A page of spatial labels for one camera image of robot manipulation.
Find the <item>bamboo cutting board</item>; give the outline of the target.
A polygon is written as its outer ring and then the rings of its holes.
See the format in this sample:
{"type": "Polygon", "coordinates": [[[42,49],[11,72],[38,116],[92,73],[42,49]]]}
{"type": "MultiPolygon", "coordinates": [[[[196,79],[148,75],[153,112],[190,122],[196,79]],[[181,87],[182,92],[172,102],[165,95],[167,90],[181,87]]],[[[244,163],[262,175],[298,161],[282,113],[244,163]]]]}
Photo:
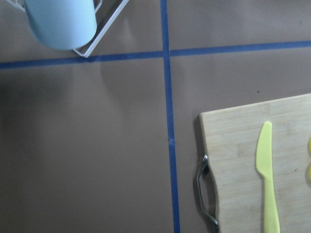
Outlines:
{"type": "Polygon", "coordinates": [[[311,96],[200,114],[222,233],[311,230],[311,96]]]}

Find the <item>yellow plastic knife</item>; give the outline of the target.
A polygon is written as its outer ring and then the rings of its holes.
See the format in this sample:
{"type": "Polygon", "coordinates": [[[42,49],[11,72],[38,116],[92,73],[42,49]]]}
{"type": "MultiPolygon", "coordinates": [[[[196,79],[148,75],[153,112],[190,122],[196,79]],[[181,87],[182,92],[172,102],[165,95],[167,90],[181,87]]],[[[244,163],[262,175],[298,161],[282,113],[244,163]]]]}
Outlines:
{"type": "Polygon", "coordinates": [[[280,223],[276,204],[273,159],[272,123],[264,122],[257,142],[256,169],[263,179],[263,229],[265,233],[279,233],[280,223]]]}

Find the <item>light blue cup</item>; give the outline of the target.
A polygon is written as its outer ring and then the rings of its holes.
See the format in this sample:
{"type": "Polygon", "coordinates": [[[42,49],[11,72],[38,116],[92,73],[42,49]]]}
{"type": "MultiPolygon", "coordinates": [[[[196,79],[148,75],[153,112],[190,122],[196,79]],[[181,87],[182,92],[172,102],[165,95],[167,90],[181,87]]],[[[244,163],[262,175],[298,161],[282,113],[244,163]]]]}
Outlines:
{"type": "Polygon", "coordinates": [[[95,35],[92,0],[26,0],[25,12],[34,37],[56,50],[73,50],[95,35]]]}

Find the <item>lemon slice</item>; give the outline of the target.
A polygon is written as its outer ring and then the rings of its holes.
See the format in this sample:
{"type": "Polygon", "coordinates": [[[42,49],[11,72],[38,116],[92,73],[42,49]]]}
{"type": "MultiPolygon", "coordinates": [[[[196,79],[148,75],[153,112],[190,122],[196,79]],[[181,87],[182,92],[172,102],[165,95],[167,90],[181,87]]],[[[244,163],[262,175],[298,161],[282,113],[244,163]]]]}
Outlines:
{"type": "Polygon", "coordinates": [[[311,138],[308,141],[308,153],[311,156],[311,138]]]}
{"type": "Polygon", "coordinates": [[[308,166],[306,167],[305,179],[306,179],[307,185],[310,187],[311,186],[311,163],[309,163],[308,166]]]}

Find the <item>lemon slice middle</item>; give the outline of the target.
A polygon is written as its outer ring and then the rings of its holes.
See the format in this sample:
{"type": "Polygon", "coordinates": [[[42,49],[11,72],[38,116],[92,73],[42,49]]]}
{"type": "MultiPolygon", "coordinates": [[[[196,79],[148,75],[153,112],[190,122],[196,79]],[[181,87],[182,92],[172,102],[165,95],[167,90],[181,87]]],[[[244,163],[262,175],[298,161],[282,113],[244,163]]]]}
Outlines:
{"type": "Polygon", "coordinates": [[[309,163],[308,166],[306,167],[305,179],[306,179],[307,185],[310,187],[311,186],[311,163],[309,163]]]}

